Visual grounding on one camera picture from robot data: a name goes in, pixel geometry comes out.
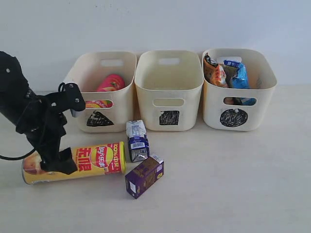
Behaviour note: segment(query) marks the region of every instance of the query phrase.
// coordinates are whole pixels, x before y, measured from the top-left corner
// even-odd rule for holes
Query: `lay's chip can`
[[[22,176],[27,184],[125,173],[124,142],[73,148],[72,157],[78,170],[70,175],[46,172],[40,168],[41,157],[37,152],[23,160]]]

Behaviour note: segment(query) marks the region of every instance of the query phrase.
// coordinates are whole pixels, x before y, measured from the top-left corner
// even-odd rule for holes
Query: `black triangle symbol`
[[[86,125],[90,127],[97,127],[114,125],[114,123],[109,120],[105,115],[95,110],[88,118]]]

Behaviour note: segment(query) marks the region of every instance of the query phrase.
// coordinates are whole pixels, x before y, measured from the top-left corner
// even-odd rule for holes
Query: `empty bin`
[[[196,122],[203,85],[198,55],[190,51],[149,51],[135,74],[141,118],[155,131],[185,131]]]
[[[251,131],[262,122],[266,109],[277,84],[276,77],[265,57],[254,50],[246,49],[212,49],[203,53],[218,57],[242,58],[247,70],[251,89],[231,89],[217,87],[204,80],[203,118],[207,125],[215,129]],[[227,105],[226,97],[255,98],[252,106]]]
[[[65,82],[77,83],[85,101],[109,100],[110,108],[87,108],[78,117],[81,130],[88,133],[120,132],[134,115],[134,74],[137,57],[125,51],[96,52],[82,55],[68,73]],[[125,88],[110,92],[94,92],[105,77],[118,74]]]

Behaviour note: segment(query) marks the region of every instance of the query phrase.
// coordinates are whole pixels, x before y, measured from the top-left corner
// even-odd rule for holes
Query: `purple box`
[[[152,154],[125,176],[126,191],[135,199],[164,175],[164,161]]]

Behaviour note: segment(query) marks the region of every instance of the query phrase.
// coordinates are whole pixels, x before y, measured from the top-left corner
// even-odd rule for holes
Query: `black cable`
[[[41,100],[45,100],[47,102],[48,108],[51,107],[51,103],[50,103],[50,101],[49,101],[49,99],[47,97],[45,97],[45,96],[38,96],[38,97],[41,98]],[[46,129],[46,126],[47,126],[48,116],[49,116],[48,111],[46,111],[46,113],[45,113],[45,121],[44,121],[44,125],[43,125],[43,130],[42,130],[42,134],[41,134],[40,140],[39,140],[39,146],[41,145],[43,137],[44,137],[44,134],[45,134],[45,129]],[[8,160],[8,161],[21,160],[21,159],[24,159],[24,158],[28,157],[29,155],[31,155],[34,152],[35,152],[35,148],[33,148],[30,152],[28,152],[27,154],[25,154],[25,155],[23,155],[21,157],[5,157],[5,156],[0,155],[0,159],[4,159],[4,160]]]

